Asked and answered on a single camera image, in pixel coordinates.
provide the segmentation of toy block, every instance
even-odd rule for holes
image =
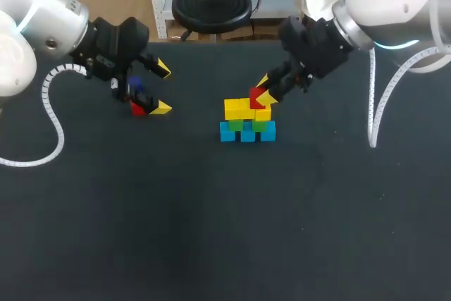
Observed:
[[[266,132],[268,121],[252,121],[252,132]]]
[[[266,126],[266,132],[260,133],[260,141],[262,142],[276,141],[276,122],[268,121]]]
[[[227,121],[219,123],[219,131],[221,132],[221,142],[235,141],[236,133],[229,129]]]
[[[134,102],[130,102],[130,107],[132,108],[132,114],[134,116],[146,116],[146,111],[141,107],[136,105]]]
[[[244,126],[243,120],[230,120],[228,122],[228,129],[232,132],[241,132],[243,131]]]
[[[255,121],[270,121],[271,120],[271,105],[267,105],[265,109],[255,110]]]
[[[241,132],[241,142],[255,142],[255,132],[252,131],[250,121],[245,121],[244,130]]]
[[[251,109],[264,109],[265,106],[257,101],[257,98],[265,93],[265,89],[261,87],[253,87],[249,91],[249,98],[251,100]]]
[[[241,120],[254,120],[255,110],[251,109],[251,99],[240,99],[240,119]]]
[[[224,116],[226,120],[240,120],[240,100],[226,99],[224,100]]]

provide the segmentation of cable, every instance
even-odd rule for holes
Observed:
[[[451,45],[445,45],[446,49],[451,50]],[[382,94],[381,100],[379,101],[378,108],[376,109],[376,115],[373,117],[374,113],[374,88],[376,85],[376,52],[374,49],[370,51],[370,77],[369,77],[369,109],[368,109],[368,141],[370,147],[376,148],[378,142],[379,127],[381,126],[382,115],[390,95],[393,93],[398,82],[401,80],[402,76],[416,63],[428,58],[434,54],[441,54],[441,49],[438,47],[431,47],[425,49],[409,60],[407,60],[400,69],[395,73],[393,78],[388,83],[385,91]]]
[[[49,115],[51,122],[54,124],[56,133],[58,134],[58,144],[55,150],[48,156],[43,159],[36,161],[27,161],[27,162],[19,162],[19,161],[11,161],[0,158],[0,164],[10,167],[36,167],[43,164],[47,164],[48,162],[55,159],[63,150],[64,147],[64,131],[59,123],[58,118],[56,117],[54,110],[51,107],[49,100],[49,87],[52,80],[60,73],[65,72],[67,70],[73,70],[79,74],[86,76],[86,68],[80,65],[75,65],[73,63],[67,63],[64,65],[60,65],[51,70],[47,76],[45,77],[44,83],[42,84],[42,103],[44,104],[44,108]]]

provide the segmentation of black table surface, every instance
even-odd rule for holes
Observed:
[[[449,300],[451,77],[401,81],[366,139],[368,56],[273,110],[275,143],[220,143],[225,98],[286,59],[277,43],[151,44],[173,107],[134,118],[109,84],[60,75],[63,153],[0,167],[0,300]],[[1,156],[47,155],[39,89],[5,107]],[[377,96],[396,67],[378,61]],[[137,66],[134,74],[144,73]]]

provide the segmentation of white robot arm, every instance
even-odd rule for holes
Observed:
[[[57,59],[79,45],[89,11],[77,0],[0,0],[0,108],[36,72],[33,51]]]
[[[374,44],[392,51],[398,64],[437,46],[442,54],[424,59],[409,71],[428,73],[451,61],[450,0],[339,0],[332,8],[342,36],[354,47]]]
[[[370,51],[368,134],[376,146],[383,110],[393,88],[407,72],[428,73],[451,62],[450,0],[339,0],[333,19],[288,18],[279,37],[290,60],[259,83],[262,105],[283,100],[296,85],[306,92],[315,78],[326,77],[356,49]],[[376,57],[374,47],[390,50],[401,66],[373,112]]]
[[[89,21],[85,5],[77,0],[0,0],[0,111],[10,97],[23,91],[36,73],[35,51],[57,59],[69,55],[73,63],[49,72],[42,85],[42,101],[58,133],[56,149],[43,159],[7,166],[31,167],[55,159],[64,144],[63,129],[49,102],[49,86],[59,73],[78,72],[111,83],[113,97],[130,102],[135,115],[165,114],[171,110],[145,92],[140,79],[128,79],[132,63],[166,78],[171,74],[161,59],[147,53],[149,28],[136,18],[113,26],[103,18]]]

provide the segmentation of chair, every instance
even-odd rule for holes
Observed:
[[[173,0],[174,19],[187,29],[180,41],[191,32],[216,35],[230,32],[250,23],[251,15],[258,11],[261,0],[252,9],[252,0]]]

